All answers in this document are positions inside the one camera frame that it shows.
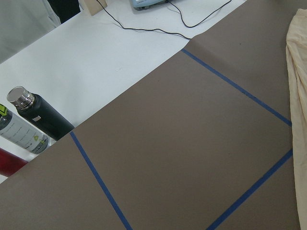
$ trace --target green label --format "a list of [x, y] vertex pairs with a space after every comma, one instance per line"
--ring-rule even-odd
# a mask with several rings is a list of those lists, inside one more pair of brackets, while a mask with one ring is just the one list
[[0, 104], [0, 115], [6, 116], [8, 112], [8, 108], [5, 107], [4, 105]]

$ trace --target blue plastic object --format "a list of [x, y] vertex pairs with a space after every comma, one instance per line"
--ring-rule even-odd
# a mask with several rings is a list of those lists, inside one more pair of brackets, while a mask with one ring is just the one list
[[133, 7], [138, 11], [148, 9], [151, 5], [165, 2], [166, 0], [131, 0]]

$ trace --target red object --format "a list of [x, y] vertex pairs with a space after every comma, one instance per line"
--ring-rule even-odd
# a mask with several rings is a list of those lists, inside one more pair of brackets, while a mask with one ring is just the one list
[[12, 176], [28, 162], [3, 149], [0, 149], [0, 174]]

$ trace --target beige cloth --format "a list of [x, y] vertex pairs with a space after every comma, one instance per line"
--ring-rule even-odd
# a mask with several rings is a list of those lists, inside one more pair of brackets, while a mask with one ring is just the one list
[[286, 55], [297, 210], [301, 229], [307, 230], [307, 10], [299, 9], [291, 21]]

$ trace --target wire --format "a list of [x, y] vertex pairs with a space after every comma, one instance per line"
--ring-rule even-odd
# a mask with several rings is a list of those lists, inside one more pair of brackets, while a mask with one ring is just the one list
[[162, 30], [162, 29], [151, 29], [151, 30], [148, 30], [148, 29], [126, 28], [126, 27], [124, 27], [118, 20], [116, 20], [116, 19], [115, 19], [115, 18], [114, 18], [114, 17], [103, 7], [103, 5], [102, 5], [98, 0], [96, 0], [96, 1], [101, 5], [101, 7], [104, 9], [104, 11], [105, 11], [111, 18], [113, 18], [113, 20], [116, 21], [116, 22], [120, 25], [120, 27], [123, 28], [124, 30], [135, 30], [135, 31], [161, 31], [161, 32], [164, 32], [164, 33], [169, 34], [169, 35], [179, 35], [179, 36], [181, 36], [181, 37], [183, 37], [183, 38], [185, 38], [185, 39], [187, 39], [187, 40], [191, 40], [191, 38], [188, 38], [188, 37], [186, 37], [186, 36], [184, 36], [184, 35], [182, 35], [182, 34], [180, 34], [180, 33], [167, 32], [167, 31], [164, 31], [164, 30]]
[[216, 9], [215, 11], [213, 11], [212, 13], [210, 13], [207, 17], [205, 17], [204, 20], [202, 20], [201, 22], [197, 23], [196, 25], [192, 25], [192, 26], [189, 26], [187, 25], [184, 21], [183, 21], [183, 18], [182, 18], [182, 13], [181, 13], [181, 10], [175, 6], [173, 3], [171, 3], [171, 1], [169, 0], [168, 3], [170, 3], [172, 6], [174, 6], [177, 10], [179, 10], [179, 13], [180, 13], [180, 17], [181, 17], [181, 20], [183, 22], [183, 24], [187, 27], [187, 28], [193, 28], [193, 27], [196, 27], [198, 25], [200, 25], [203, 21], [205, 21], [207, 18], [209, 18], [212, 14], [214, 14], [215, 12], [217, 12], [218, 10], [220, 10], [221, 8], [223, 8], [225, 5], [229, 4], [232, 0], [228, 1], [227, 3], [225, 3], [223, 6], [221, 6], [220, 8]]

